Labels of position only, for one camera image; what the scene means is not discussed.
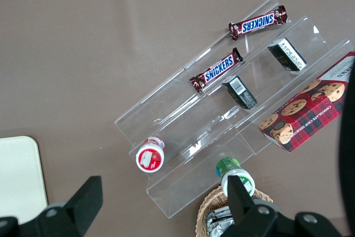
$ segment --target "snickers logo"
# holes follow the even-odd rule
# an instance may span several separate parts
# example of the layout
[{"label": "snickers logo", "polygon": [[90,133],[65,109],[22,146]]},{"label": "snickers logo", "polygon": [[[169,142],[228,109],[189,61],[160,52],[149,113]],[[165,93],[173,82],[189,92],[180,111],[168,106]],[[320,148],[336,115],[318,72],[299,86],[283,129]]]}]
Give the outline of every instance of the snickers logo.
[{"label": "snickers logo", "polygon": [[269,13],[261,17],[252,19],[251,21],[244,22],[242,24],[242,33],[254,31],[256,29],[273,24],[273,18],[275,13]]},{"label": "snickers logo", "polygon": [[205,83],[209,83],[213,79],[219,77],[223,73],[225,73],[228,69],[233,67],[235,65],[235,62],[233,60],[232,54],[223,59],[220,63],[217,65],[211,67],[210,70],[204,73],[204,78],[205,78]]}]

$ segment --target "white label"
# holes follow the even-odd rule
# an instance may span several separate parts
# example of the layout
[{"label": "white label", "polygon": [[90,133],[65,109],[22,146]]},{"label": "white label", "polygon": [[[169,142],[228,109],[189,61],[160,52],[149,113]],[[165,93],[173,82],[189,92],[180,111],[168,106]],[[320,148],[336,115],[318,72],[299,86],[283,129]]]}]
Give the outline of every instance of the white label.
[{"label": "white label", "polygon": [[231,82],[230,85],[235,90],[237,95],[240,95],[241,93],[243,93],[246,90],[245,87],[243,86],[243,84],[241,84],[241,82],[239,81],[238,78],[236,78],[233,82]]},{"label": "white label", "polygon": [[340,61],[336,66],[327,71],[323,76],[320,77],[321,80],[339,80],[342,82],[348,82],[350,78],[350,73],[352,66],[354,64],[354,56],[347,56],[342,61]]},{"label": "white label", "polygon": [[252,189],[253,189],[253,186],[251,185],[250,181],[247,181],[245,184],[244,184],[244,187],[245,189],[250,192]]},{"label": "white label", "polygon": [[283,39],[280,42],[280,48],[286,53],[288,58],[297,66],[299,70],[306,66],[304,60],[298,55],[298,53],[286,39]]},{"label": "white label", "polygon": [[149,167],[152,155],[153,153],[151,151],[145,151],[139,164],[143,165],[145,168]]}]

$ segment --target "red label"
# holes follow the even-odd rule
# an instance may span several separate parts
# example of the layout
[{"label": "red label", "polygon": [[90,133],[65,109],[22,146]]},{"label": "red label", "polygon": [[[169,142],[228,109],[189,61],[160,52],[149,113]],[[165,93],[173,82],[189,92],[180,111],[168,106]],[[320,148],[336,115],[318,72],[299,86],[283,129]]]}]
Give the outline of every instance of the red label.
[{"label": "red label", "polygon": [[144,149],[138,156],[140,166],[146,170],[155,170],[161,165],[161,156],[155,149]]}]

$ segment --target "black package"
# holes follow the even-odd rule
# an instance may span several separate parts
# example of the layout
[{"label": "black package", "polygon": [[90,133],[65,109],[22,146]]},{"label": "black package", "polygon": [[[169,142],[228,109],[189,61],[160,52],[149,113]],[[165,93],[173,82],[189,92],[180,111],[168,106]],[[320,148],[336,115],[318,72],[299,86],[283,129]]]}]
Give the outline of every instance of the black package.
[{"label": "black package", "polygon": [[256,105],[255,97],[237,75],[227,77],[222,83],[240,107],[251,109]]},{"label": "black package", "polygon": [[275,40],[269,44],[267,48],[281,63],[285,70],[299,72],[307,65],[307,62],[302,58],[287,38]]}]

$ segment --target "clear acrylic display stand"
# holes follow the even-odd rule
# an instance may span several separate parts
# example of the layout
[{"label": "clear acrylic display stand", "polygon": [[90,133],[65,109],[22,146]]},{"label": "clear acrylic display stand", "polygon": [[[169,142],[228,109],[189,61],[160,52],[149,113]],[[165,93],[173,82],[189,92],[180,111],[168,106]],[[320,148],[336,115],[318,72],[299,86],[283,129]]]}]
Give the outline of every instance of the clear acrylic display stand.
[{"label": "clear acrylic display stand", "polygon": [[[277,5],[276,0],[268,0],[244,19],[267,13]],[[308,63],[300,72],[285,71],[267,49],[268,44],[283,37]],[[270,141],[259,131],[258,123],[340,58],[346,46],[350,42],[327,53],[326,42],[307,17],[241,36],[236,42],[226,33],[115,122],[132,143],[129,154],[134,161],[147,137],[157,135],[165,142],[163,167],[147,173],[148,195],[170,218],[210,190],[219,182],[217,162],[233,157],[243,163],[267,147]],[[226,75],[202,93],[189,81],[234,47],[244,62],[226,75],[237,74],[255,96],[258,103],[251,110],[240,108],[221,85]]]}]

